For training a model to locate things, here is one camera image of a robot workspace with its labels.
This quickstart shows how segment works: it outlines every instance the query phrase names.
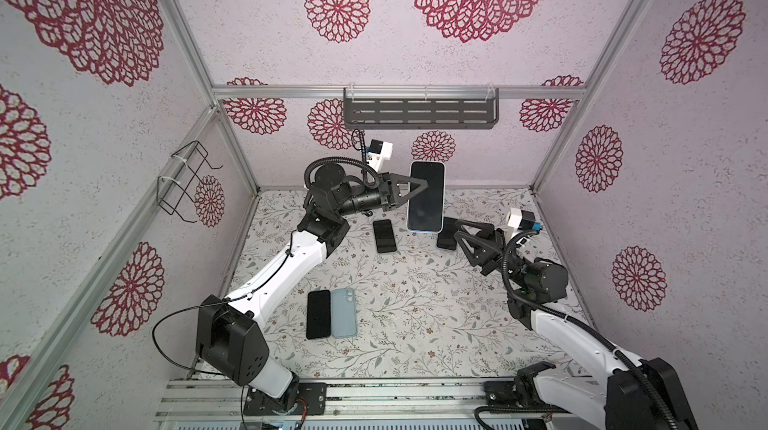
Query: smartphone screen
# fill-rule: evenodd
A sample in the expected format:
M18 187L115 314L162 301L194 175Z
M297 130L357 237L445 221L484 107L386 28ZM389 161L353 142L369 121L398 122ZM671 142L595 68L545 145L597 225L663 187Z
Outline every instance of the smartphone screen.
M324 339L331 336L331 291L306 294L306 338Z
M428 186L425 191L408 201L408 230L440 232L446 190L446 167L442 162L415 161L411 164L411 177L426 180Z
M395 242L395 232L392 230L392 221L374 221L373 237L376 239L376 252L397 252L397 243Z

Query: floral tablecloth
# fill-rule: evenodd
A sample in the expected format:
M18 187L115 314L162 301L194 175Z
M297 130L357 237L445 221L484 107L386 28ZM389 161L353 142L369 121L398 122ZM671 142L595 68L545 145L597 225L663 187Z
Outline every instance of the floral tablecloth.
M261 195L231 288L288 242L303 215L303 196L303 191ZM499 225L510 206L538 213L522 189L446 191L447 217ZM383 218L392 220L396 253L376 253L371 223ZM285 367L304 378L508 376L547 359L581 372L560 348L508 315L498 272L484 277L460 249L439 249L435 235L408 231L405 207L348 220L344 242L296 285L263 329L271 356ZM522 251L531 260L558 260L546 230ZM356 292L358 335L307 340L306 294L347 287ZM570 286L560 303L581 315Z

